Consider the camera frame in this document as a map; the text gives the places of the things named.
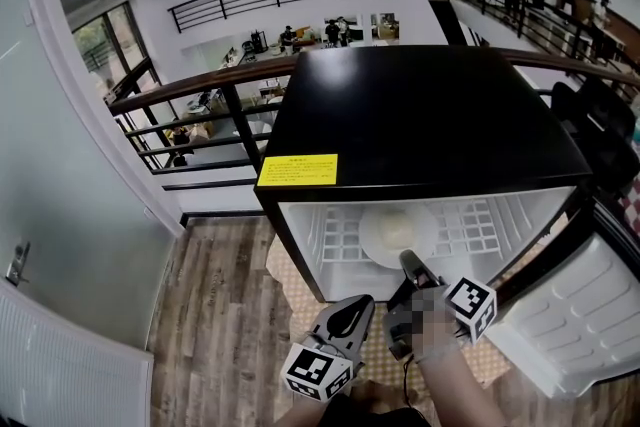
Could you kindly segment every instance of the door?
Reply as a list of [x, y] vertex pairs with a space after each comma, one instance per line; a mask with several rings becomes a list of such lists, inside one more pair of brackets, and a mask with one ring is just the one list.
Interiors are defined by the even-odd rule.
[[547, 396], [640, 369], [640, 240], [619, 205], [584, 206], [530, 265], [487, 336]]
[[1, 277], [30, 243], [21, 293], [144, 348], [173, 237], [76, 115], [28, 0], [0, 0], [0, 27]]

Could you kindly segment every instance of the yellow warning label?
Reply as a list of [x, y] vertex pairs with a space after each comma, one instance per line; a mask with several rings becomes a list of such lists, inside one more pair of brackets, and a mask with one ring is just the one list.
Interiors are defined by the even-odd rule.
[[292, 155], [264, 159], [258, 185], [335, 185], [338, 155]]

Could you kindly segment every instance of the fridge shelf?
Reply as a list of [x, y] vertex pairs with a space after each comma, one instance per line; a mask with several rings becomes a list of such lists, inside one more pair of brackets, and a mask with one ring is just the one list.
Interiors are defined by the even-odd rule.
[[[438, 221], [438, 244], [429, 258], [499, 253], [489, 205], [485, 199], [428, 203]], [[360, 247], [362, 208], [330, 206], [324, 219], [323, 263], [370, 262]]]

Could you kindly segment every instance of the black fridge top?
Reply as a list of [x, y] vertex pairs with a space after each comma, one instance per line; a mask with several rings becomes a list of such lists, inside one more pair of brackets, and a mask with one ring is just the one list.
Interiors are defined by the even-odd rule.
[[391, 186], [382, 196], [438, 197], [577, 185], [591, 174], [537, 93], [490, 48], [303, 53], [266, 156], [314, 154], [338, 155], [335, 186], [256, 190], [322, 188], [314, 199], [335, 200], [327, 188], [358, 188], [376, 199], [369, 187], [380, 196]]

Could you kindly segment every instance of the laminate floor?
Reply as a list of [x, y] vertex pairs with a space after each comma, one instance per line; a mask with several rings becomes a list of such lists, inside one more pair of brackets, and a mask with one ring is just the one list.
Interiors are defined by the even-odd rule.
[[[266, 271], [274, 232], [264, 217], [193, 219], [158, 297], [152, 427], [269, 426], [293, 404], [279, 372], [291, 310]], [[513, 427], [640, 425], [640, 376], [549, 400], [513, 369], [488, 389]], [[438, 425], [433, 407], [425, 416]]]

